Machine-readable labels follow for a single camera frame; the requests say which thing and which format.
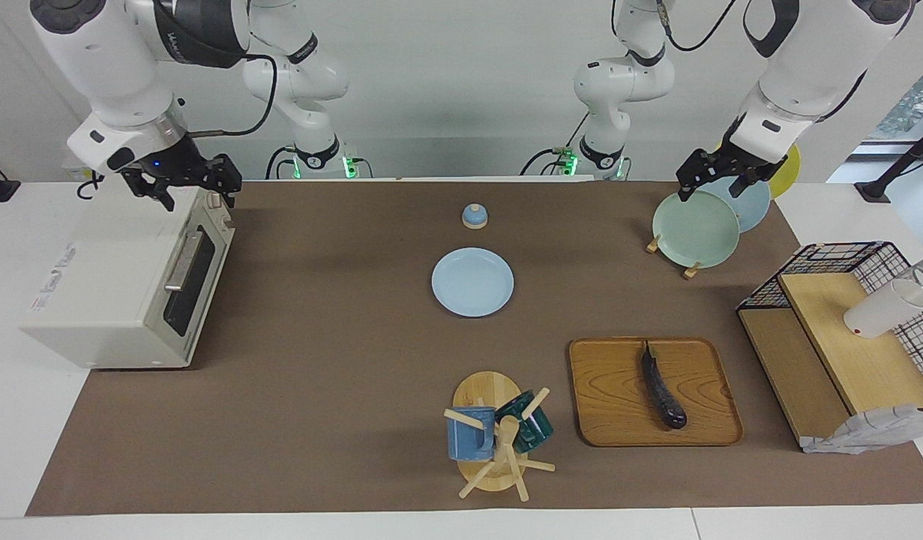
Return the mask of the wooden plate rack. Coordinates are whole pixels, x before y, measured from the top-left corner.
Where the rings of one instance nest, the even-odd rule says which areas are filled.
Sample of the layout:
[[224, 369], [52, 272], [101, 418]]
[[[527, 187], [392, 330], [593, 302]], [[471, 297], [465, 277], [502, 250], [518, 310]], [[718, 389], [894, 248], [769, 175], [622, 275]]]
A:
[[[646, 252], [649, 254], [657, 253], [660, 250], [660, 240], [661, 239], [662, 239], [662, 235], [654, 236], [651, 242], [647, 244], [646, 249], [644, 250], [646, 250]], [[692, 266], [686, 267], [686, 269], [682, 273], [682, 278], [687, 281], [694, 279], [694, 277], [697, 276], [697, 273], [700, 270], [700, 266], [701, 266], [701, 261], [695, 261], [695, 263], [692, 264]]]

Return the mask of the dark green mug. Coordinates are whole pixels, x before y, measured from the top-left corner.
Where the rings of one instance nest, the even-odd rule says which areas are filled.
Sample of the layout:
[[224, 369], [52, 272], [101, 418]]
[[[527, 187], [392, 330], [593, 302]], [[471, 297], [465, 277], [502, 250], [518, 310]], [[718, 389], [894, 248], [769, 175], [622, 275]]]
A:
[[495, 421], [498, 423], [505, 416], [513, 416], [518, 420], [518, 433], [514, 438], [513, 447], [514, 451], [519, 454], [536, 450], [554, 433], [553, 425], [542, 407], [538, 406], [529, 417], [523, 417], [524, 411], [529, 408], [533, 400], [535, 400], [535, 393], [529, 389], [513, 397], [495, 412]]

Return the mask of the white cup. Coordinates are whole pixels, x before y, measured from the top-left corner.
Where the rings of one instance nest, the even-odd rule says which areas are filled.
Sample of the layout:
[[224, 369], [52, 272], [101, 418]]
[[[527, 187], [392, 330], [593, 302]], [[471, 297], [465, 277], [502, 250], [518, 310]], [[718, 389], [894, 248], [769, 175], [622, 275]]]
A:
[[895, 279], [873, 291], [843, 315], [853, 334], [873, 339], [913, 320], [923, 312], [923, 286]]

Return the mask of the light blue racked plate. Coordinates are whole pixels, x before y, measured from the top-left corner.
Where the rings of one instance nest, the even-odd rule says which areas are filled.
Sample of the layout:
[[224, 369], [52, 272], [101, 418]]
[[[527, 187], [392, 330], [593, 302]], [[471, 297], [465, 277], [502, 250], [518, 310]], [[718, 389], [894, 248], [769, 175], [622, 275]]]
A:
[[730, 188], [736, 179], [736, 177], [720, 178], [699, 189], [708, 194], [714, 194], [726, 202], [739, 220], [740, 232], [746, 233], [747, 230], [756, 228], [766, 217], [771, 204], [771, 194], [769, 184], [759, 181], [751, 187], [746, 187], [739, 197], [733, 197]]

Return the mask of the pale green plate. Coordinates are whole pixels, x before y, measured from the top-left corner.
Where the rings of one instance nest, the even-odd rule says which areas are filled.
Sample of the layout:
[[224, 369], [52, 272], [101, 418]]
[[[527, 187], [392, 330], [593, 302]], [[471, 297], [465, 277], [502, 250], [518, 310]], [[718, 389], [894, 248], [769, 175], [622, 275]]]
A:
[[739, 245], [739, 220], [727, 202], [697, 191], [682, 202], [677, 193], [663, 199], [651, 223], [652, 238], [661, 235], [660, 251], [673, 263], [700, 269], [720, 266]]

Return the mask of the brown table mat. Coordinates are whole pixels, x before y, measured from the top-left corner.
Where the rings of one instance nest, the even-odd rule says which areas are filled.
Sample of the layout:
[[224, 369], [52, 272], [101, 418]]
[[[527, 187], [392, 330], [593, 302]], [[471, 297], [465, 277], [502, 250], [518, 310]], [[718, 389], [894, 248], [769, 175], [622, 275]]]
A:
[[[673, 182], [250, 182], [182, 371], [88, 375], [29, 503], [34, 516], [416, 512], [459, 499], [442, 411], [468, 375], [551, 390], [553, 438], [526, 475], [534, 509], [923, 503], [911, 443], [804, 454], [735, 307], [797, 249], [773, 209], [693, 280], [647, 255]], [[468, 204], [488, 225], [466, 228]], [[465, 318], [433, 296], [438, 260], [488, 249], [514, 294]], [[700, 336], [718, 350], [745, 436], [722, 448], [593, 448], [577, 433], [568, 345]]]

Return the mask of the yellow plate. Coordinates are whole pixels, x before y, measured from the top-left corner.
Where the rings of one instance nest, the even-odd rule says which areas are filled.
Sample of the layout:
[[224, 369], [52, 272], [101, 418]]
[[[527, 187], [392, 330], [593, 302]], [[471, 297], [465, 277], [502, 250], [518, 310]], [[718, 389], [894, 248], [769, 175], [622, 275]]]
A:
[[799, 177], [800, 169], [801, 154], [799, 147], [797, 144], [792, 144], [787, 152], [786, 160], [769, 179], [771, 199], [776, 200], [795, 184]]

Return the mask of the dark purple eggplant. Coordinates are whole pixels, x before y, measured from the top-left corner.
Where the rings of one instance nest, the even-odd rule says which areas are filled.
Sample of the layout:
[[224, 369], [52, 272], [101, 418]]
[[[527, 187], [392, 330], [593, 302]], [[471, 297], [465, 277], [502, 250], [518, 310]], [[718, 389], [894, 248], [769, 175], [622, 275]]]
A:
[[674, 397], [664, 382], [658, 360], [655, 358], [651, 343], [643, 342], [643, 352], [640, 356], [640, 373], [646, 387], [649, 403], [658, 415], [659, 420], [671, 430], [681, 430], [687, 426], [688, 417], [686, 410], [679, 400]]

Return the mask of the wooden serving tray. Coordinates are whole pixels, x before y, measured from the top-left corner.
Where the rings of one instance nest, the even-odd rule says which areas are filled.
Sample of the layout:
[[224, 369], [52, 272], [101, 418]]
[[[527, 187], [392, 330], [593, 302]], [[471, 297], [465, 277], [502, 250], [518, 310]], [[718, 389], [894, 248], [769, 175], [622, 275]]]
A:
[[[686, 413], [667, 426], [644, 379], [646, 350]], [[568, 346], [579, 434], [595, 447], [721, 447], [745, 430], [718, 352], [699, 336], [579, 338]]]

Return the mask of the white toaster oven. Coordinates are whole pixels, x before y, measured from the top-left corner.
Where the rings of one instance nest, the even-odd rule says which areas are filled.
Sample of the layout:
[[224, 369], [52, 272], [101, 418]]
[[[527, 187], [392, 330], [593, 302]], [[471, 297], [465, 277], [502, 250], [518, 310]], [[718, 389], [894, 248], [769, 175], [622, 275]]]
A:
[[120, 184], [99, 188], [20, 329], [86, 369], [190, 365], [217, 283], [187, 358], [167, 342], [166, 325], [156, 321], [163, 307], [159, 291], [190, 219], [204, 216], [225, 233], [220, 274], [235, 227], [218, 193], [176, 187], [171, 196], [175, 208], [168, 212]]

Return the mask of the wooden step shelf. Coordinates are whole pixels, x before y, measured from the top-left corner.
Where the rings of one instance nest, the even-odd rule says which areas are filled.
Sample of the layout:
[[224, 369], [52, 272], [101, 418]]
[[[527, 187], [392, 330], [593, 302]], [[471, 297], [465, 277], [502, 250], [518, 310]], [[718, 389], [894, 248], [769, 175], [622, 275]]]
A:
[[899, 338], [844, 324], [866, 295], [850, 273], [781, 274], [739, 307], [802, 452], [857, 455], [923, 437], [923, 373]]

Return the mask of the grey white patterned cloth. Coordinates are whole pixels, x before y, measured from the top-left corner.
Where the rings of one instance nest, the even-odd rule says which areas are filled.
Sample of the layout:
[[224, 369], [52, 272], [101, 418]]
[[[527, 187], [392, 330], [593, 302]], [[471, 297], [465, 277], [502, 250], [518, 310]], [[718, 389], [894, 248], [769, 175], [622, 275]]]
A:
[[882, 407], [849, 417], [831, 436], [799, 437], [802, 452], [858, 455], [902, 445], [923, 437], [923, 407], [915, 404]]

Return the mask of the wooden mug tree stand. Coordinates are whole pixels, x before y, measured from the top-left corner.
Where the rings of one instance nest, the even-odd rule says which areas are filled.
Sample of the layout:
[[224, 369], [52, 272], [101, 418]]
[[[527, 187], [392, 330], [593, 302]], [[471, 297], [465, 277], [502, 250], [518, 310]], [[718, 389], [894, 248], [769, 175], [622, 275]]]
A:
[[[496, 411], [523, 393], [523, 390], [509, 376], [495, 371], [472, 373], [459, 383], [452, 396], [452, 407], [492, 407]], [[535, 400], [524, 411], [527, 418], [547, 399], [550, 390], [543, 388], [534, 391]], [[494, 455], [485, 461], [455, 461], [466, 483], [458, 493], [465, 499], [471, 492], [482, 490], [500, 492], [515, 488], [521, 502], [529, 500], [529, 489], [524, 482], [524, 475], [529, 470], [552, 472], [555, 465], [530, 458], [530, 452], [519, 454], [514, 451], [513, 441], [518, 434], [518, 420], [505, 416], [498, 423], [494, 421], [495, 448]]]

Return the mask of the glass oven door with handle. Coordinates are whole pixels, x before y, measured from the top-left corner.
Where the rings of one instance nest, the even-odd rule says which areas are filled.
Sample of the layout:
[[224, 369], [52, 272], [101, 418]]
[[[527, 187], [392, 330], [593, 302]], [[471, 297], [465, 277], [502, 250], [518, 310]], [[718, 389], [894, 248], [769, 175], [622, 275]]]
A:
[[177, 346], [181, 356], [187, 358], [194, 347], [227, 249], [226, 235], [214, 221], [200, 216], [184, 226], [159, 291], [163, 307], [156, 316], [166, 326], [167, 342]]

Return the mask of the blue mug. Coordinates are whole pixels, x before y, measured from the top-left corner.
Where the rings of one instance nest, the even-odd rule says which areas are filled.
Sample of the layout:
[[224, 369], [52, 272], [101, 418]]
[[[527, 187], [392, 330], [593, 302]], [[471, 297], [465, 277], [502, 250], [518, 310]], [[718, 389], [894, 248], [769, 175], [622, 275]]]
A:
[[495, 410], [491, 406], [446, 408], [448, 457], [454, 461], [488, 461], [494, 455]]

